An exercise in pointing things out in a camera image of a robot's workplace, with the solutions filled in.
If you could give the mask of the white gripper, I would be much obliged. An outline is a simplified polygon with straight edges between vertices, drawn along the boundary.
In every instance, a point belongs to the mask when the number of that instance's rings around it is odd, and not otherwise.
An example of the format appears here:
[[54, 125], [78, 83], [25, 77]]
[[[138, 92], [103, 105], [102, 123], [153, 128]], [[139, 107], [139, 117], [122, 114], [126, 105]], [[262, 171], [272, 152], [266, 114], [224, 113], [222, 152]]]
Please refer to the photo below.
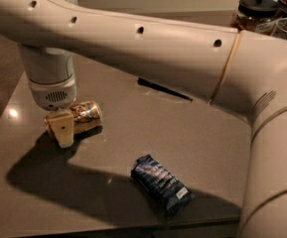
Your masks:
[[71, 106], [76, 99], [75, 77], [55, 84], [41, 84], [29, 81], [33, 99], [43, 109], [52, 111], [46, 116], [46, 129], [49, 135], [56, 139], [61, 148], [73, 144], [73, 115], [69, 109], [59, 109]]

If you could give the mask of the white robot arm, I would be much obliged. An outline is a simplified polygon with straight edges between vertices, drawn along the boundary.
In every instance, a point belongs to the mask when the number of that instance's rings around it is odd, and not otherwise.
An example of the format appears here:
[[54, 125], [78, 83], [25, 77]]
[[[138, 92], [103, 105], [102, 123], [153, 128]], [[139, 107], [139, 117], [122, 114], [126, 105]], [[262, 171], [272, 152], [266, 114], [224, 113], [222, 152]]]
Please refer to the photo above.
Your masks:
[[251, 157], [238, 237], [287, 238], [286, 40], [67, 0], [0, 0], [0, 33], [179, 87], [246, 118]]

